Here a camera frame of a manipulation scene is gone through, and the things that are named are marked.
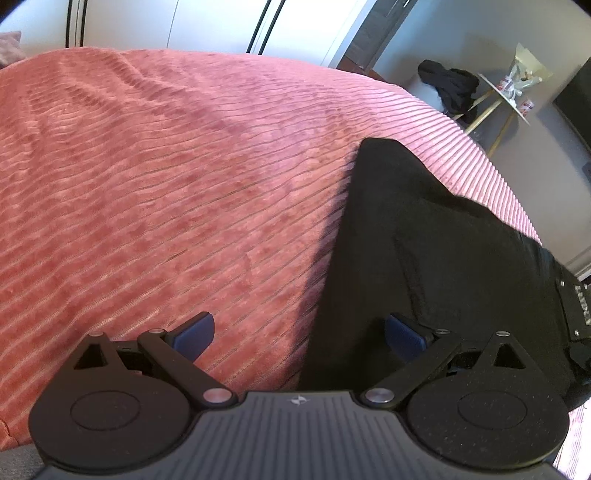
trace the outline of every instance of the gray ribbed panel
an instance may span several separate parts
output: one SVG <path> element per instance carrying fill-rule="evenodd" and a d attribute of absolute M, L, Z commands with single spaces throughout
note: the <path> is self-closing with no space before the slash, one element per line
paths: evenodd
<path fill-rule="evenodd" d="M 548 464 L 519 473 L 465 471 L 430 456 L 396 415 L 353 402 L 347 392 L 249 393 L 239 407 L 208 412 L 177 450 L 121 480 L 544 480 Z M 43 480 L 96 480 L 49 468 Z"/>

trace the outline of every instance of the gray wall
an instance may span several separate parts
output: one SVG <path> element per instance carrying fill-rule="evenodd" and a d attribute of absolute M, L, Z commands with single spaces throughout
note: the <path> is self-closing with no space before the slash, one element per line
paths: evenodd
<path fill-rule="evenodd" d="M 374 69 L 405 86 L 417 65 L 432 59 L 496 81 L 517 42 L 554 76 L 529 90 L 531 126 L 514 121 L 492 162 L 544 246 L 576 272 L 591 264 L 591 184 L 581 171 L 591 154 L 551 101 L 591 57 L 591 17 L 571 0 L 418 0 Z M 481 127 L 485 146 L 506 118 L 500 110 Z"/>

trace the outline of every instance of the silver screw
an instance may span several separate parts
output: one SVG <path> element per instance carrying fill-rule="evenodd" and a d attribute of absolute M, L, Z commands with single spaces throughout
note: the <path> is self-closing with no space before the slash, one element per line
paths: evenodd
<path fill-rule="evenodd" d="M 232 392 L 227 388 L 210 388 L 203 392 L 203 398 L 209 403 L 224 403 L 232 398 Z"/>
<path fill-rule="evenodd" d="M 371 403 L 388 403 L 394 399 L 394 393 L 387 388 L 371 388 L 365 392 L 365 398 Z"/>

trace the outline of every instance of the wooden table leg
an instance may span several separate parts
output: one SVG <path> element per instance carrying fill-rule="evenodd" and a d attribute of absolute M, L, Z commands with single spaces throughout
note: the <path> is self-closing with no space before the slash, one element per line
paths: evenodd
<path fill-rule="evenodd" d="M 497 107 L 503 103 L 503 99 L 499 98 L 498 100 L 495 101 L 495 103 L 493 103 L 489 108 L 487 108 L 486 110 L 484 110 L 476 120 L 474 120 L 469 126 L 468 128 L 466 128 L 464 130 L 464 132 L 466 133 L 466 135 L 469 135 L 470 133 L 472 133 L 476 127 L 478 127 L 478 125 L 480 125 L 492 112 L 494 112 Z"/>
<path fill-rule="evenodd" d="M 507 132 L 507 129 L 509 128 L 509 125 L 511 125 L 511 121 L 513 120 L 515 115 L 516 115 L 515 112 L 511 112 L 509 114 L 509 117 L 507 117 L 507 120 L 505 121 L 503 128 L 501 128 L 501 131 L 499 132 L 499 135 L 497 136 L 495 142 L 488 149 L 488 152 L 486 152 L 486 155 L 488 156 L 488 158 L 491 158 L 494 155 L 497 147 L 501 143 L 501 139 L 503 138 L 503 135 L 505 135 L 505 133 Z"/>
<path fill-rule="evenodd" d="M 474 107 L 476 107 L 477 105 L 480 105 L 482 102 L 484 102 L 488 97 L 490 97 L 492 95 L 492 90 L 489 90 L 488 92 L 486 92 L 484 95 L 482 95 L 479 99 L 474 100 L 474 103 L 472 104 L 472 106 L 468 109 L 468 112 L 470 110 L 472 110 Z M 458 120 L 459 118 L 463 117 L 464 115 L 466 115 L 465 113 L 459 113 L 455 116 L 453 116 L 452 118 L 454 120 Z"/>

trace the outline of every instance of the wooden floor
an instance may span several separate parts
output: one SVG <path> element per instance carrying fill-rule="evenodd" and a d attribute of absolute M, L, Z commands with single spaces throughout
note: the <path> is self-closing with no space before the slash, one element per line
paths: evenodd
<path fill-rule="evenodd" d="M 380 82 L 386 82 L 386 80 L 380 76 L 377 72 L 370 70 L 368 73 L 363 71 L 359 65 L 357 65 L 353 60 L 349 57 L 343 57 L 343 59 L 337 65 L 337 70 L 343 70 L 344 72 L 351 72 L 351 73 L 359 73 L 360 75 L 365 75 L 366 77 L 371 77 L 375 80 L 379 80 Z"/>

